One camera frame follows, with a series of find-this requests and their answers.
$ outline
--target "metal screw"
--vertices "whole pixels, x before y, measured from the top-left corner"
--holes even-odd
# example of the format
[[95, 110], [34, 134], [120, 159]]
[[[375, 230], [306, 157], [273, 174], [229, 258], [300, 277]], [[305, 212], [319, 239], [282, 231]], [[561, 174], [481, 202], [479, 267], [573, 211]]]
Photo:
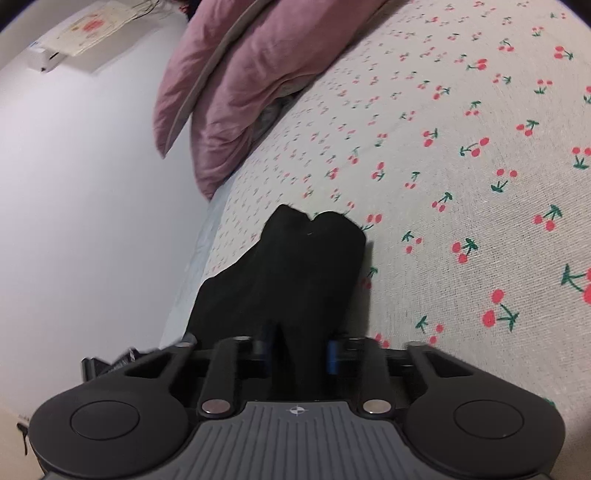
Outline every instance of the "metal screw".
[[226, 400], [214, 398], [212, 400], [204, 401], [201, 404], [201, 408], [205, 413], [209, 413], [210, 415], [217, 415], [229, 411], [230, 404]]
[[363, 404], [363, 409], [372, 415], [387, 413], [392, 409], [392, 405], [385, 400], [368, 400]]

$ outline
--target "bed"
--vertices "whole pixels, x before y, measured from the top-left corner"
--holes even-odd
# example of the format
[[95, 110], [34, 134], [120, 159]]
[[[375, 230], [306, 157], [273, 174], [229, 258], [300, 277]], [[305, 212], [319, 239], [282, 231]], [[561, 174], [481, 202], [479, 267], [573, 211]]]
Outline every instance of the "bed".
[[281, 203], [368, 237], [350, 328], [553, 403], [591, 478], [591, 30], [555, 0], [392, 7], [221, 187], [162, 339]]

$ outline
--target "ribbed gray surface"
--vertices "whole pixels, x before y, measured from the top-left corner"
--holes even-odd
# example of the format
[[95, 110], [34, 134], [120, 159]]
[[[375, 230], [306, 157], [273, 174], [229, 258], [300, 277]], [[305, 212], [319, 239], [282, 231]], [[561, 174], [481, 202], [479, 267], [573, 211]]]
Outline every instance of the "ribbed gray surface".
[[[450, 478], [415, 458], [392, 424], [359, 418], [345, 402], [248, 403], [234, 418], [206, 422], [170, 463], [137, 477], [138, 480]], [[46, 480], [65, 479], [49, 474]]]

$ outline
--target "logo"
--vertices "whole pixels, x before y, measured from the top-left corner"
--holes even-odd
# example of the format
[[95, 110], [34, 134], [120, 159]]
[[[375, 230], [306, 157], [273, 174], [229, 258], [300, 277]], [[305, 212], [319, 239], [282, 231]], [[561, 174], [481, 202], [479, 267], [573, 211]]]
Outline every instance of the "logo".
[[293, 413], [296, 417], [299, 417], [300, 415], [307, 412], [307, 410], [304, 407], [300, 407], [299, 405], [296, 405], [295, 407], [291, 407], [287, 411], [289, 413]]

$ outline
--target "red cherry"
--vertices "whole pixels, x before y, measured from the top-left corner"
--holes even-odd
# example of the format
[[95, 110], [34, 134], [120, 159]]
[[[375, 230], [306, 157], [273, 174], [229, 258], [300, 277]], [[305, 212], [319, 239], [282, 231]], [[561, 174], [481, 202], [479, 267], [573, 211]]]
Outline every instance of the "red cherry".
[[587, 285], [587, 288], [583, 292], [583, 300], [586, 303], [591, 303], [591, 284]]
[[495, 318], [494, 310], [488, 310], [487, 312], [485, 312], [485, 314], [482, 316], [482, 324], [486, 328], [491, 328], [492, 326], [495, 325], [495, 323], [496, 323], [496, 318]]
[[495, 290], [492, 295], [491, 295], [491, 300], [493, 303], [501, 303], [501, 301], [503, 300], [503, 297], [505, 296], [505, 292], [502, 290]]

